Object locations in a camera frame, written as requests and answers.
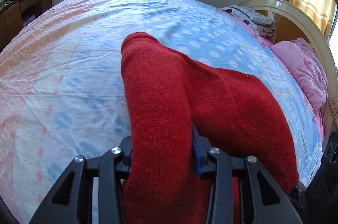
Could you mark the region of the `grey cartoon pillow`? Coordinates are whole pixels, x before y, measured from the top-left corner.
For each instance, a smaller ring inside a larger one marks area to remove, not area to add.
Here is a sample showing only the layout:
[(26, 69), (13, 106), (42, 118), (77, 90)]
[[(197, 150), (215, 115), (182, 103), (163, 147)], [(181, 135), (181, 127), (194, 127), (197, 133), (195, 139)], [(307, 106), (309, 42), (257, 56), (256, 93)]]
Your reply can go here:
[(273, 37), (275, 35), (274, 21), (248, 6), (230, 5), (221, 8), (221, 10), (240, 19), (262, 37)]

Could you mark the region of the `pink pillow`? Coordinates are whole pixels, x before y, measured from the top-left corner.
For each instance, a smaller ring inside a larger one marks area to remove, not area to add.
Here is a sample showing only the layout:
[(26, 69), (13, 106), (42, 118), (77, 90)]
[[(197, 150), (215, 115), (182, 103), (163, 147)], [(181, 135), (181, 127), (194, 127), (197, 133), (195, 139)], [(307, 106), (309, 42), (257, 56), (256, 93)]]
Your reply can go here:
[(280, 41), (270, 47), (289, 70), (314, 111), (328, 98), (328, 79), (314, 50), (303, 38)]

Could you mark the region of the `brown wooden desk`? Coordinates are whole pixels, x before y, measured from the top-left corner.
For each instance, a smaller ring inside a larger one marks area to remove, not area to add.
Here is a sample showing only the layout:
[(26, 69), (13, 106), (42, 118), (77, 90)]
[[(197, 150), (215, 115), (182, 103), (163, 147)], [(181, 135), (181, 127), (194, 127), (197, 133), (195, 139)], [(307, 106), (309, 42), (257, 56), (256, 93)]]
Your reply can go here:
[(15, 0), (1, 8), (1, 51), (32, 18), (52, 7), (53, 0)]

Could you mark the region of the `cream wooden headboard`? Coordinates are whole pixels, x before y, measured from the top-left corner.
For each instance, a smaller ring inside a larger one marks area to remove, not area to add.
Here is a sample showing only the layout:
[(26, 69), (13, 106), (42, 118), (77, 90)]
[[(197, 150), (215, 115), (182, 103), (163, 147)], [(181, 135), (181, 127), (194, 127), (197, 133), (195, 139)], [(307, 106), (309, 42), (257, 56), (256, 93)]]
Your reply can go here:
[(337, 97), (337, 74), (329, 44), (317, 25), (300, 9), (283, 0), (247, 0), (240, 4), (274, 21), (273, 43), (303, 38), (316, 53), (328, 79), (328, 99), (321, 107), (326, 132), (334, 122), (330, 102)]

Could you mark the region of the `polka dot bed sheet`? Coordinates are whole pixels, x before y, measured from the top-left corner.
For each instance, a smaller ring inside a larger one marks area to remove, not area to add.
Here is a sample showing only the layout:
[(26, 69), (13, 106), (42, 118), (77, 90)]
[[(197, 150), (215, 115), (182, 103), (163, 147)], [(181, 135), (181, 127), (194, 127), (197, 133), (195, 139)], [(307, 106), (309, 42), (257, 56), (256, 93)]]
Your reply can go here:
[(65, 0), (1, 52), (1, 197), (20, 223), (75, 156), (100, 156), (129, 135), (120, 48), (138, 31), (262, 80), (288, 121), (300, 181), (310, 184), (323, 155), (321, 115), (271, 42), (194, 0)]

